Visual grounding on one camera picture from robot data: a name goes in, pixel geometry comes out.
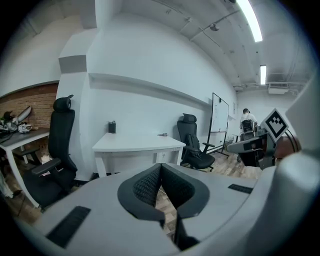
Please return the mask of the long ceiling light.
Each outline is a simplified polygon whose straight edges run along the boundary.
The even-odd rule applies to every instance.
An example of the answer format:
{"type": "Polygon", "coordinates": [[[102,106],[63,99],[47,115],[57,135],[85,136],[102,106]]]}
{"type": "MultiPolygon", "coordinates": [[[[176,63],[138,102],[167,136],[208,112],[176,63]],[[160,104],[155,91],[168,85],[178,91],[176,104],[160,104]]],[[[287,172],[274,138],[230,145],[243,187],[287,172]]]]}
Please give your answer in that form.
{"type": "Polygon", "coordinates": [[[236,2],[247,20],[247,23],[250,27],[254,41],[256,43],[262,42],[263,36],[262,36],[261,28],[249,0],[236,0],[236,2]]]}

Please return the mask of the dark grey desk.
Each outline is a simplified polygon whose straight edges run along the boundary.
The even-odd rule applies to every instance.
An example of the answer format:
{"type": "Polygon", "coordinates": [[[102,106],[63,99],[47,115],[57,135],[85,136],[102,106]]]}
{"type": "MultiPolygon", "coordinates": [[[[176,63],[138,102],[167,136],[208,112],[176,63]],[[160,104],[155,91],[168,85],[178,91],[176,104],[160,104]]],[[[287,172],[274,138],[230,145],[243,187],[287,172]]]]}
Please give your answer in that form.
{"type": "Polygon", "coordinates": [[[49,133],[50,130],[48,128],[39,128],[38,130],[32,130],[29,133],[17,132],[13,133],[12,136],[6,141],[0,142],[0,148],[6,152],[10,168],[15,176],[16,181],[18,182],[25,196],[30,200],[30,202],[34,205],[35,208],[38,208],[40,205],[30,195],[28,189],[25,186],[22,175],[20,174],[20,171],[14,159],[13,150],[31,142],[34,142],[36,140],[39,140],[41,138],[47,137],[49,133]]]}

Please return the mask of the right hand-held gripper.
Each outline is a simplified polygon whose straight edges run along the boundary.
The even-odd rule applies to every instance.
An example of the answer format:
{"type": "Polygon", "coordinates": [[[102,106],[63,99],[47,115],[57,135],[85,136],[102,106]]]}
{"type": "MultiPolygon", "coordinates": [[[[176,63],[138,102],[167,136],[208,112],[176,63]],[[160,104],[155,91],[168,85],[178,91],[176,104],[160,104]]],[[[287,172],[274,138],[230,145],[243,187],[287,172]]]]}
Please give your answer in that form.
{"type": "Polygon", "coordinates": [[[260,168],[264,170],[275,164],[274,154],[276,152],[277,142],[289,126],[280,112],[274,108],[262,121],[260,127],[266,136],[257,136],[229,144],[226,150],[230,153],[265,151],[262,160],[259,161],[260,168]]]}

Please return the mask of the white air conditioner unit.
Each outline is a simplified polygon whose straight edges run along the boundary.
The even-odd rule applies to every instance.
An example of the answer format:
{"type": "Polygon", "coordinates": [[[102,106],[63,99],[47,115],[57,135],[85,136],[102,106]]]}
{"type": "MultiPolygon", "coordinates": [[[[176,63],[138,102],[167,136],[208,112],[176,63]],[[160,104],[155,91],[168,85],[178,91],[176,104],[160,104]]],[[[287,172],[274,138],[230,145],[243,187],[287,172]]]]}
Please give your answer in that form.
{"type": "Polygon", "coordinates": [[[289,85],[287,83],[269,83],[268,93],[272,95],[284,95],[289,91],[289,85]]]}

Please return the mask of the whiteboard on black stand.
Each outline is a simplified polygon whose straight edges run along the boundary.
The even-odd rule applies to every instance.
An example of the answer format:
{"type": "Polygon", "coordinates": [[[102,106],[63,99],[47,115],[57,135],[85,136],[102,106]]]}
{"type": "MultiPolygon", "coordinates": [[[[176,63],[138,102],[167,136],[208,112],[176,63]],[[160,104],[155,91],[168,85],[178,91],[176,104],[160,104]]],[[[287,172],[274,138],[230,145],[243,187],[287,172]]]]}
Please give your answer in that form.
{"type": "Polygon", "coordinates": [[[224,152],[225,142],[227,138],[229,124],[229,105],[216,93],[212,93],[212,107],[211,118],[209,124],[209,131],[207,137],[207,143],[210,142],[211,135],[214,134],[215,146],[208,146],[207,152],[217,152],[229,158],[229,155],[224,152]]]}

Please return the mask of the black office chair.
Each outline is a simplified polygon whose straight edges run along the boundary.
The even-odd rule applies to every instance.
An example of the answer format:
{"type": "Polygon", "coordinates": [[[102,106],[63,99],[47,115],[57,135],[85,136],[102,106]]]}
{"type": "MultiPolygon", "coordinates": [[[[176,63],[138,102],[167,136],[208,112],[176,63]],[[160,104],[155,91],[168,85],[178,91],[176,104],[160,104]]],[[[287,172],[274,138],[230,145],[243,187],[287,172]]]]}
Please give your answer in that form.
{"type": "Polygon", "coordinates": [[[177,121],[177,129],[180,141],[185,144],[182,150],[180,164],[188,164],[191,169],[213,171],[212,164],[215,158],[200,149],[200,141],[197,137],[197,118],[193,114],[183,113],[182,120],[177,121]]]}
{"type": "Polygon", "coordinates": [[[42,209],[66,196],[75,183],[78,169],[69,154],[75,120],[72,97],[72,94],[60,97],[53,103],[48,137],[48,152],[52,159],[23,175],[27,191],[42,209]]]}

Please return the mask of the white desk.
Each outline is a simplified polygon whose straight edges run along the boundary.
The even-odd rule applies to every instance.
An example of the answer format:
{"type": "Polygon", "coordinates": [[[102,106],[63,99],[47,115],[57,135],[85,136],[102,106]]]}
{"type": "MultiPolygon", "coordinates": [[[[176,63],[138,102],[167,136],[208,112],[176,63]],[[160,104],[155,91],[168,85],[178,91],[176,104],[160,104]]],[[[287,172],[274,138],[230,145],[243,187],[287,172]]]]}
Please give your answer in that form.
{"type": "Polygon", "coordinates": [[[136,157],[152,154],[154,163],[164,163],[165,154],[172,153],[173,163],[179,165],[185,143],[170,136],[155,134],[106,133],[92,147],[98,176],[115,174],[116,157],[136,157]]]}

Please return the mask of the black backpack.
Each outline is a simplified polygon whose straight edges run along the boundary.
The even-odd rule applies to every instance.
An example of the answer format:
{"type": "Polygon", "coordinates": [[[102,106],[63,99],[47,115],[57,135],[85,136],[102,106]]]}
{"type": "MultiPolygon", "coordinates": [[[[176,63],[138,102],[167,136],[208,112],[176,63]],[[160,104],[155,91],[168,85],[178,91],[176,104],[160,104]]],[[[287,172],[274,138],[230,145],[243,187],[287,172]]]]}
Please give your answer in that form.
{"type": "Polygon", "coordinates": [[[188,134],[186,136],[186,150],[195,158],[200,158],[200,143],[195,134],[188,134]]]}

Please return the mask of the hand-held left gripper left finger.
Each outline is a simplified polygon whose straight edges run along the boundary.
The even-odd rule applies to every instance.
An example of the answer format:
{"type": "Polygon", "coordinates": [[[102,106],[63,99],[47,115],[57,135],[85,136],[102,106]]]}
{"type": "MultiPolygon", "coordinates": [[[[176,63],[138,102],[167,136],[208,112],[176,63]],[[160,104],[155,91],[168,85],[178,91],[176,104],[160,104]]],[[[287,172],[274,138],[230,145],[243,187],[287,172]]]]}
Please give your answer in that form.
{"type": "Polygon", "coordinates": [[[121,206],[133,217],[165,224],[165,214],[156,209],[157,195],[162,184],[160,163],[122,182],[117,191],[121,206]]]}

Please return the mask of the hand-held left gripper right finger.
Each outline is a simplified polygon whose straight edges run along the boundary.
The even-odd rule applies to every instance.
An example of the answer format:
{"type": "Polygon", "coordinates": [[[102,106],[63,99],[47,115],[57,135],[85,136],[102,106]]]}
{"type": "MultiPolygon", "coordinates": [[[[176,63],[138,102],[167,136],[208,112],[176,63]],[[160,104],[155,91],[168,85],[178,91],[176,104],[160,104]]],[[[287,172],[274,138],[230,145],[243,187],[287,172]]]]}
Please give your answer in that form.
{"type": "Polygon", "coordinates": [[[199,241],[189,236],[183,219],[198,216],[210,199],[208,187],[175,167],[163,163],[160,169],[161,186],[177,212],[174,243],[182,251],[195,246],[199,241]]]}

